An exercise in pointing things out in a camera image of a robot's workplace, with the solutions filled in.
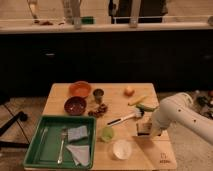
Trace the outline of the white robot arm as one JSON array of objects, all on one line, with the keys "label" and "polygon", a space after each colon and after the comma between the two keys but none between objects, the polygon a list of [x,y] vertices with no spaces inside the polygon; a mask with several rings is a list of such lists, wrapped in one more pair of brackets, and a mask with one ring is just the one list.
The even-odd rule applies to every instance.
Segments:
[{"label": "white robot arm", "polygon": [[169,128],[172,121],[176,121],[213,145],[213,121],[199,115],[192,107],[193,99],[187,93],[162,99],[151,116],[150,136],[158,136]]}]

